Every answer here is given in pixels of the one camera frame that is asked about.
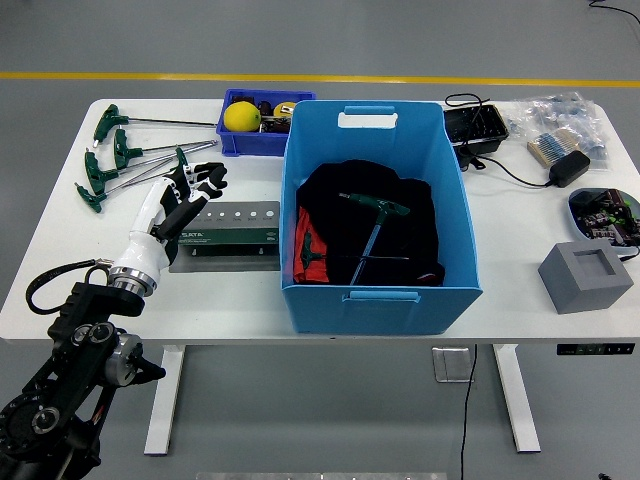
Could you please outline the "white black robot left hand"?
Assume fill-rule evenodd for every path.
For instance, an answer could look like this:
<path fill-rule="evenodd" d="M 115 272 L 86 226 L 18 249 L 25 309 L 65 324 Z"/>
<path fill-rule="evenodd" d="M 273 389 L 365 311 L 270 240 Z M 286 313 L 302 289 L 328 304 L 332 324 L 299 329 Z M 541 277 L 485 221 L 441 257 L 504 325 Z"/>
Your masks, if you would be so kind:
<path fill-rule="evenodd" d="M 180 167 L 162 176 L 147 194 L 113 268 L 134 270 L 158 281 L 177 255 L 177 239 L 207 203 L 222 196 L 227 169 L 221 162 Z"/>

